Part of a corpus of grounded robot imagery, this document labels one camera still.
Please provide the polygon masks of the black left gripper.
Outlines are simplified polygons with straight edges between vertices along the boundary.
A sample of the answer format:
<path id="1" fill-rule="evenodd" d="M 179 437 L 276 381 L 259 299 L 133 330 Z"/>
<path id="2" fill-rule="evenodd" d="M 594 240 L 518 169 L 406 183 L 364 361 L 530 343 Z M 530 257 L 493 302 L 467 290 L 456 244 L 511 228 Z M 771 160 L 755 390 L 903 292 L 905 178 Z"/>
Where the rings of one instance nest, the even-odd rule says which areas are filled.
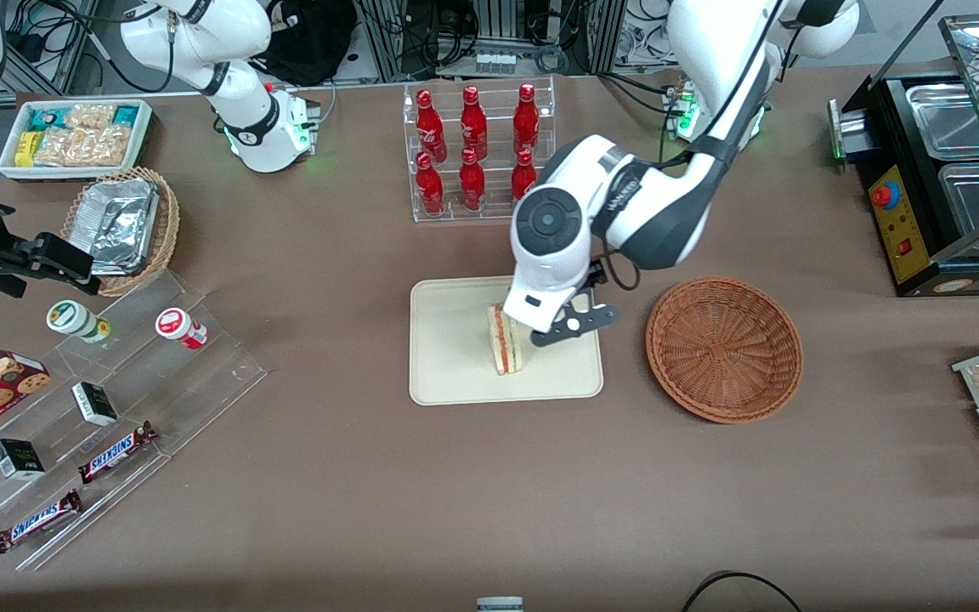
<path id="1" fill-rule="evenodd" d="M 532 331 L 529 340 L 537 348 L 544 348 L 617 324 L 620 314 L 615 306 L 597 303 L 595 298 L 595 287 L 608 280 L 608 270 L 603 261 L 591 261 L 578 293 L 561 307 L 560 316 L 552 322 L 551 328 L 547 332 Z"/>

